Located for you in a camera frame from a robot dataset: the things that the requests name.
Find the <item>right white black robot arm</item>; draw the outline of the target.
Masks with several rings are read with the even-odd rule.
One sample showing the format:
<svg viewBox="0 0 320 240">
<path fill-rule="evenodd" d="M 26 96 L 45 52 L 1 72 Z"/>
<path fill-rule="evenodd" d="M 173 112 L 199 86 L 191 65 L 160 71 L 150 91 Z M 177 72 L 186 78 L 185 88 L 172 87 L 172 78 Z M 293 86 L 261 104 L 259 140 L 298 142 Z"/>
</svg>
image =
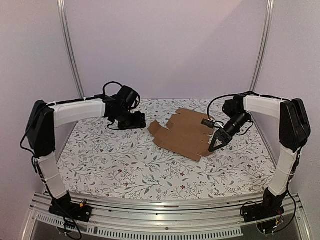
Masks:
<svg viewBox="0 0 320 240">
<path fill-rule="evenodd" d="M 229 117 L 229 121 L 214 133 L 208 148 L 211 153 L 226 147 L 241 128 L 251 121 L 252 113 L 270 116 L 279 121 L 279 159 L 273 178 L 264 191 L 263 202 L 258 208 L 262 218 L 269 218 L 289 193 L 288 186 L 299 165 L 301 151 L 311 135 L 304 102 L 300 98 L 285 99 L 247 91 L 230 94 L 222 111 Z"/>
</svg>

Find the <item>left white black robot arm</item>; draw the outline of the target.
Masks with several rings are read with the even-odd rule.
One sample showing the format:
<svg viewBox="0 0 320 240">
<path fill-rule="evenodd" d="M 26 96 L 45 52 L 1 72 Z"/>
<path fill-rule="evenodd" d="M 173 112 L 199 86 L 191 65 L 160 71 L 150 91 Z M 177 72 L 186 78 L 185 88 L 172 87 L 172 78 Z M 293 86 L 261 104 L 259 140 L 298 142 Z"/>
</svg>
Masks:
<svg viewBox="0 0 320 240">
<path fill-rule="evenodd" d="M 74 205 L 66 200 L 66 189 L 56 158 L 55 130 L 60 126 L 91 118 L 106 118 L 117 122 L 120 131 L 144 129 L 145 114 L 137 111 L 140 95 L 131 87 L 121 85 L 118 93 L 108 96 L 105 92 L 93 97 L 46 103 L 38 100 L 34 103 L 27 122 L 22 141 L 29 147 L 21 149 L 32 154 L 34 170 L 40 175 L 51 198 L 57 200 L 55 209 L 63 216 L 74 213 Z"/>
</svg>

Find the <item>brown cardboard box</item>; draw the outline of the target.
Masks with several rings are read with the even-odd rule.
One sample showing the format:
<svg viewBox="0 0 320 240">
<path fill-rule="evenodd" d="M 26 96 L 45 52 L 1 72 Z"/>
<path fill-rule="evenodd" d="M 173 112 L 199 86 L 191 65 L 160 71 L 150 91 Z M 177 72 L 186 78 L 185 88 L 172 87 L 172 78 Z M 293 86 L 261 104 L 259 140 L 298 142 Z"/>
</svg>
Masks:
<svg viewBox="0 0 320 240">
<path fill-rule="evenodd" d="M 207 119 L 204 113 L 179 108 L 165 127 L 154 120 L 148 131 L 158 147 L 199 162 L 202 157 L 212 154 L 209 141 L 214 129 L 202 124 L 202 120 Z"/>
</svg>

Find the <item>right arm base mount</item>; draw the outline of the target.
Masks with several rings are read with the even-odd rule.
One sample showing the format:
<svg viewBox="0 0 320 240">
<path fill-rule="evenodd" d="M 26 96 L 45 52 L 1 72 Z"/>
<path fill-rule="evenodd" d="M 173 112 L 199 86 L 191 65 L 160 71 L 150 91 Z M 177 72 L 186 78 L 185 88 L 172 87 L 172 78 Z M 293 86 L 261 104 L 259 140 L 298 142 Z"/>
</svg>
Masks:
<svg viewBox="0 0 320 240">
<path fill-rule="evenodd" d="M 262 203 L 248 201 L 240 208 L 240 215 L 245 223 L 255 222 L 260 233 L 264 235 L 274 234 L 279 226 L 284 223 L 284 208 L 269 210 Z"/>
</svg>

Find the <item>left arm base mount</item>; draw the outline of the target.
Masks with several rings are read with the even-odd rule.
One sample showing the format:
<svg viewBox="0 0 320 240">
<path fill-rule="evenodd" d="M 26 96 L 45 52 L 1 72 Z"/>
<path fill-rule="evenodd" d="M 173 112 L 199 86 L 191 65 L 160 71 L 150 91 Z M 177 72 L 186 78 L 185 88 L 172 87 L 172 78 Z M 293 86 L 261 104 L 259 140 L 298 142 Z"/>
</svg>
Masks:
<svg viewBox="0 0 320 240">
<path fill-rule="evenodd" d="M 86 199 L 83 199 L 80 203 L 75 203 L 70 198 L 61 198 L 52 200 L 48 211 L 53 215 L 88 223 L 92 210 L 93 208 L 88 205 Z"/>
</svg>

